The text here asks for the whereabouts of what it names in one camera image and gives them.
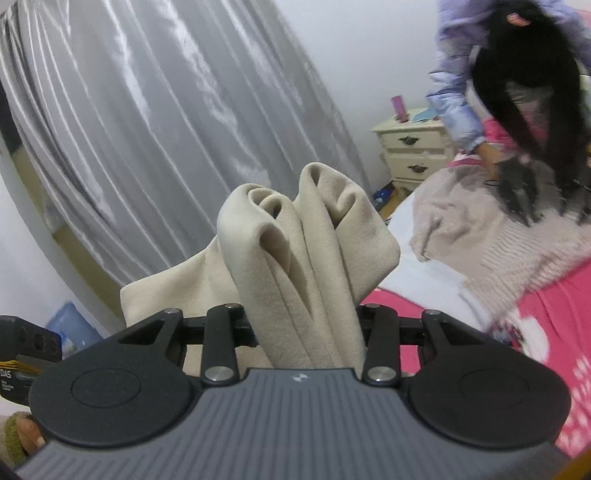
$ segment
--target drawer handle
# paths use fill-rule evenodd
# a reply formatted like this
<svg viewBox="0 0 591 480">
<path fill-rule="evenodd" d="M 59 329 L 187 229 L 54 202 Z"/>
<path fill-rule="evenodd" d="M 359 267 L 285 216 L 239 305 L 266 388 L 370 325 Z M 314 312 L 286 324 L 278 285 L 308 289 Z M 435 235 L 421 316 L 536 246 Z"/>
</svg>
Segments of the drawer handle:
<svg viewBox="0 0 591 480">
<path fill-rule="evenodd" d="M 429 167 L 426 167 L 425 165 L 409 165 L 407 168 L 412 170 L 413 173 L 423 173 L 425 170 L 428 170 Z"/>
<path fill-rule="evenodd" d="M 419 137 L 402 137 L 402 138 L 399 138 L 399 140 L 403 144 L 408 145 L 410 147 L 411 145 L 414 145 L 415 143 L 417 143 L 420 140 L 420 138 Z"/>
</svg>

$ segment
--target gray gripper base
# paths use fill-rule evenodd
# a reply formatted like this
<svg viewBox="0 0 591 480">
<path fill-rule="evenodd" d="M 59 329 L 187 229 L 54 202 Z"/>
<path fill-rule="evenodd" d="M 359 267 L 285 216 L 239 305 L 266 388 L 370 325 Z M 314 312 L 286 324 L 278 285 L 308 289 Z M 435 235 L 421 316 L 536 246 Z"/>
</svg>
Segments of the gray gripper base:
<svg viewBox="0 0 591 480">
<path fill-rule="evenodd" d="M 350 370 L 252 370 L 207 390 L 179 425 L 142 445 L 84 450 L 49 442 L 25 480 L 544 480 L 553 445 L 487 452 L 438 436 L 396 391 Z"/>
</svg>

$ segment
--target blue paper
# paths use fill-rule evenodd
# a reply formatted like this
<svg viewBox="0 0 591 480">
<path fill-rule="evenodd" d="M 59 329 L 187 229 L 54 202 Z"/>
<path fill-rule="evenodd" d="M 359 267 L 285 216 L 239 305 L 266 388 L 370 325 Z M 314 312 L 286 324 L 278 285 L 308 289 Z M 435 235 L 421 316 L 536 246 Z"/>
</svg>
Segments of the blue paper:
<svg viewBox="0 0 591 480">
<path fill-rule="evenodd" d="M 429 107 L 426 110 L 417 113 L 413 117 L 413 123 L 416 124 L 418 122 L 426 122 L 428 120 L 433 120 L 435 117 L 437 117 L 437 112 L 431 107 Z"/>
</svg>

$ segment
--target beige cloth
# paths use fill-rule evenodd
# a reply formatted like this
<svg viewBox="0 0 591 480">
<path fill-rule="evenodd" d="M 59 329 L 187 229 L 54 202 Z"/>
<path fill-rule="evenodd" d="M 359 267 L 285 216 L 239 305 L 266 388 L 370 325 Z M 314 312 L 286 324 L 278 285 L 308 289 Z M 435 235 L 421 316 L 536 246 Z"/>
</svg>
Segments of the beige cloth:
<svg viewBox="0 0 591 480">
<path fill-rule="evenodd" d="M 545 218 L 531 228 L 503 212 L 480 167 L 440 170 L 415 192 L 411 248 L 420 260 L 464 274 L 466 289 L 493 319 L 591 257 L 591 225 L 577 226 L 578 212 L 560 217 L 550 169 L 535 163 L 535 170 Z"/>
<path fill-rule="evenodd" d="M 202 316 L 241 303 L 259 347 L 237 349 L 239 367 L 360 371 L 365 345 L 355 306 L 398 265 L 400 249 L 365 192 L 336 170 L 307 165 L 295 201 L 259 185 L 222 206 L 202 252 L 121 291 L 127 325 L 178 307 Z M 199 374 L 200 346 L 184 370 Z"/>
</svg>

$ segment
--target folded beige towel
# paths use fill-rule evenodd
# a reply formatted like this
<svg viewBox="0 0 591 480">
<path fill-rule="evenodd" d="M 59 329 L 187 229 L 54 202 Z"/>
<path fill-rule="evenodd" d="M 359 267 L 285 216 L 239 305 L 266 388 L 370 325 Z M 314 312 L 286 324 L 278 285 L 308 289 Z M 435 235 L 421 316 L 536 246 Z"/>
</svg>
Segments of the folded beige towel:
<svg viewBox="0 0 591 480">
<path fill-rule="evenodd" d="M 127 285 L 127 325 L 168 307 L 202 316 L 241 303 L 260 347 L 241 347 L 247 367 L 361 371 L 365 346 L 355 306 L 398 265 L 400 249 L 365 192 L 320 163 L 307 165 L 295 201 L 259 185 L 222 206 L 217 237 L 169 270 Z M 184 370 L 199 374 L 200 346 Z"/>
</svg>

